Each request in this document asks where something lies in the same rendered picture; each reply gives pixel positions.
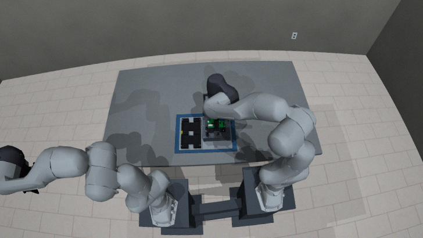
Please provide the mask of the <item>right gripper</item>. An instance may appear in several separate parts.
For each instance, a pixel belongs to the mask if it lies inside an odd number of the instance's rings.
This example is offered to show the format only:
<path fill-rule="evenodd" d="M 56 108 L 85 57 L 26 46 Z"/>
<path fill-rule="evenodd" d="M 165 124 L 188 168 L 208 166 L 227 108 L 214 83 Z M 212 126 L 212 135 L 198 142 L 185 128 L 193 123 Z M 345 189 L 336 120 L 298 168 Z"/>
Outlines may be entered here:
<path fill-rule="evenodd" d="M 214 129 L 219 129 L 219 118 L 218 119 L 214 119 Z"/>

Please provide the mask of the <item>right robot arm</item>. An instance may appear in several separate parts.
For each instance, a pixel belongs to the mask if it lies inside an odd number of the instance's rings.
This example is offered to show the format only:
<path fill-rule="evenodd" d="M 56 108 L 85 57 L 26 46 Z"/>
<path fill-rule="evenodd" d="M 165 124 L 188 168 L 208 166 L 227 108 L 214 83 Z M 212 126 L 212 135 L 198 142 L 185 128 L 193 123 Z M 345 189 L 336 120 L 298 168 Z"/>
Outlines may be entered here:
<path fill-rule="evenodd" d="M 207 98 L 203 111 L 209 118 L 279 122 L 267 142 L 281 157 L 261 167 L 261 182 L 255 188 L 261 210 L 278 211 L 283 205 L 284 187 L 309 175 L 316 149 L 305 139 L 316 125 L 316 116 L 304 106 L 289 107 L 287 100 L 273 93 L 253 92 L 239 100 L 238 91 L 217 73 L 207 79 Z"/>

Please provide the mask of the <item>green circuit board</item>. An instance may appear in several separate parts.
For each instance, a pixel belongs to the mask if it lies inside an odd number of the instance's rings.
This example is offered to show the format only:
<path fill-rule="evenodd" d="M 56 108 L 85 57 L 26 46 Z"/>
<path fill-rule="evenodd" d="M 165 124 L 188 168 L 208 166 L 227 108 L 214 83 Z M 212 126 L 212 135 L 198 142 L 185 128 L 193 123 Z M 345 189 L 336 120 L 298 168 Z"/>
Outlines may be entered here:
<path fill-rule="evenodd" d="M 207 118 L 207 127 L 208 128 L 214 128 L 214 119 Z M 225 119 L 219 118 L 219 128 L 225 127 Z"/>

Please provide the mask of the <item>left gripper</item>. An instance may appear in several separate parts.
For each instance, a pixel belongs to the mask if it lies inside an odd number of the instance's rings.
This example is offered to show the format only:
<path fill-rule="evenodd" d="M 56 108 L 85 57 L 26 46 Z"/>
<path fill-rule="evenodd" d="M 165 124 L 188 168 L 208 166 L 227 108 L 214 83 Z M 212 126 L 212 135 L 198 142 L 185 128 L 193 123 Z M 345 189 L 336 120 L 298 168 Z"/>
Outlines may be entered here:
<path fill-rule="evenodd" d="M 26 164 L 23 163 L 23 167 L 22 167 L 22 169 L 20 171 L 19 178 L 25 177 L 30 172 L 30 170 L 32 169 L 32 167 L 29 167 L 28 165 L 26 165 Z M 38 189 L 23 191 L 23 193 L 26 193 L 26 192 L 33 192 L 33 193 L 39 194 Z"/>

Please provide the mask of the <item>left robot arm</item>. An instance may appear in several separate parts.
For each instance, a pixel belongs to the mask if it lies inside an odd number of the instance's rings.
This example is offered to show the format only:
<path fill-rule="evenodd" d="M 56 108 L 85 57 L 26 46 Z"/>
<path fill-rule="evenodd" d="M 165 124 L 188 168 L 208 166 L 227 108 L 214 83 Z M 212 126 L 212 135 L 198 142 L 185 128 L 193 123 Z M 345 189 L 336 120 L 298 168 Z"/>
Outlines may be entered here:
<path fill-rule="evenodd" d="M 56 179 L 85 174 L 85 195 L 91 200 L 107 201 L 122 189 L 128 193 L 125 201 L 131 212 L 139 214 L 149 207 L 154 225 L 169 227 L 175 223 L 178 201 L 166 192 L 168 175 L 162 170 L 145 175 L 129 163 L 116 169 L 116 148 L 109 142 L 95 142 L 85 151 L 70 146 L 47 148 L 30 172 L 19 178 L 23 163 L 29 166 L 20 149 L 9 145 L 0 148 L 1 195 L 41 189 Z"/>

